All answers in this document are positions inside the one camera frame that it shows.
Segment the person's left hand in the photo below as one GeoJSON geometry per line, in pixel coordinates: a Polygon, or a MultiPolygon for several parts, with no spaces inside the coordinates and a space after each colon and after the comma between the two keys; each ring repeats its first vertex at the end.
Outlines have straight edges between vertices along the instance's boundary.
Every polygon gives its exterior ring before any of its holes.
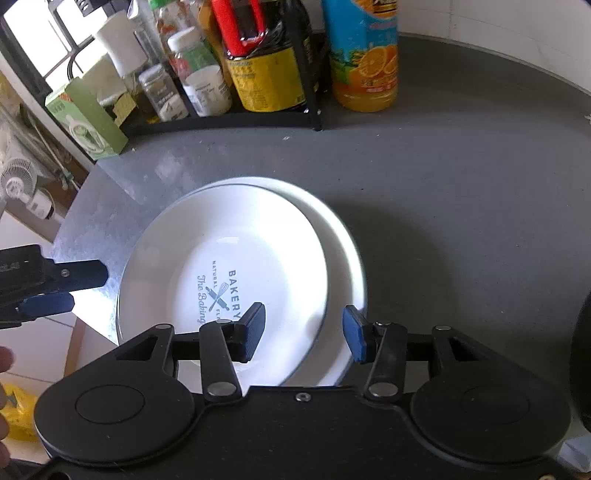
{"type": "MultiPolygon", "coordinates": [[[[10,349],[0,347],[0,373],[7,372],[14,362],[14,356],[10,349]]],[[[7,403],[7,394],[3,385],[0,385],[0,410],[2,410],[7,403]]],[[[10,463],[10,453],[3,441],[7,438],[9,433],[9,424],[3,414],[0,414],[0,464],[1,468],[5,468],[10,463]]]]}

